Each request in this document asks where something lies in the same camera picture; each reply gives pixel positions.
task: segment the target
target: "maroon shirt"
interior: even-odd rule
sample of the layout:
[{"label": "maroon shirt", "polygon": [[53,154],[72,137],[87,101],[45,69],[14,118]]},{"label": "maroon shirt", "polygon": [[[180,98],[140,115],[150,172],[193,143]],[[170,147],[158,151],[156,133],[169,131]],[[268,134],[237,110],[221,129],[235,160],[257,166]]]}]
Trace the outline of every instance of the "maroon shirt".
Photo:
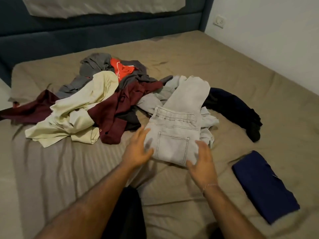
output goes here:
[{"label": "maroon shirt", "polygon": [[160,81],[153,83],[135,81],[89,109],[87,112],[100,128],[102,143],[119,144],[127,121],[115,116],[129,111],[131,106],[136,105],[142,96],[162,87],[163,83]]},{"label": "maroon shirt", "polygon": [[48,90],[44,90],[36,100],[16,107],[0,111],[0,120],[10,119],[23,124],[37,124],[45,120],[50,114],[50,106],[59,98]]}]

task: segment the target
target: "electrical outlet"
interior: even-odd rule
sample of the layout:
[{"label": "electrical outlet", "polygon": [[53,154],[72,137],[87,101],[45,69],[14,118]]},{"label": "electrical outlet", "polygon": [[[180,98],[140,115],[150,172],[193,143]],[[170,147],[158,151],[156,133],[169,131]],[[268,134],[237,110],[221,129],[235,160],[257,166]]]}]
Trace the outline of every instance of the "electrical outlet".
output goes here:
[{"label": "electrical outlet", "polygon": [[226,21],[226,19],[224,17],[222,17],[221,15],[217,15],[215,17],[213,24],[220,27],[220,28],[224,28],[225,21]]}]

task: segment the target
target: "forearm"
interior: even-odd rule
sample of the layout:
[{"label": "forearm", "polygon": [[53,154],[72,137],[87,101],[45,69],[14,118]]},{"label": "forearm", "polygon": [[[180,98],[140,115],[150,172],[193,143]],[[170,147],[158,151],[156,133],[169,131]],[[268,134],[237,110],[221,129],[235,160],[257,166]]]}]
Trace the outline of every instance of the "forearm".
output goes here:
[{"label": "forearm", "polygon": [[54,218],[36,239],[99,239],[133,169],[121,163],[68,209]]},{"label": "forearm", "polygon": [[225,239],[265,239],[218,186],[208,187],[205,197]]}]

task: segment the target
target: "dark blue upholstered headboard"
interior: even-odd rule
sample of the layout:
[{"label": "dark blue upholstered headboard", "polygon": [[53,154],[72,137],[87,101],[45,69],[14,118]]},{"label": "dark blue upholstered headboard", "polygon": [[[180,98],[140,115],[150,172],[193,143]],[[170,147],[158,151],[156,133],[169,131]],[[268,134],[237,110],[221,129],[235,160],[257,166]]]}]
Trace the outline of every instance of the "dark blue upholstered headboard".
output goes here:
[{"label": "dark blue upholstered headboard", "polygon": [[204,31],[213,0],[186,0],[177,12],[84,15],[69,19],[29,15],[22,0],[0,0],[0,77],[9,86],[21,62],[144,40]]}]

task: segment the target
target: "beige bed sheet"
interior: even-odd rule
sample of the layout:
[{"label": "beige bed sheet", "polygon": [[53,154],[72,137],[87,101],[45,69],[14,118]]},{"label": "beige bed sheet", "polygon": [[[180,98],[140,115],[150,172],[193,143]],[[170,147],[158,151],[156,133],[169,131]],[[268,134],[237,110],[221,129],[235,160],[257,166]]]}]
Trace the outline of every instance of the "beige bed sheet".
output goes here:
[{"label": "beige bed sheet", "polygon": [[[319,97],[202,32],[155,38],[92,49],[17,65],[12,74],[12,99],[34,100],[45,88],[56,92],[79,70],[79,61],[93,52],[108,52],[124,60],[139,60],[150,76],[199,76],[211,87],[240,97],[261,116],[261,139],[246,133],[221,114],[211,128],[212,153],[221,188],[269,238],[317,238],[319,228]],[[148,119],[138,112],[142,124]],[[52,217],[85,193],[121,160],[132,135],[119,145],[71,142],[48,147],[24,137],[28,126],[16,125],[12,141],[23,232],[32,238]],[[292,191],[301,209],[273,225],[257,213],[231,165],[251,150],[258,151]],[[208,238],[216,227],[209,207],[187,171],[151,160],[130,183],[137,187],[148,238]]]}]

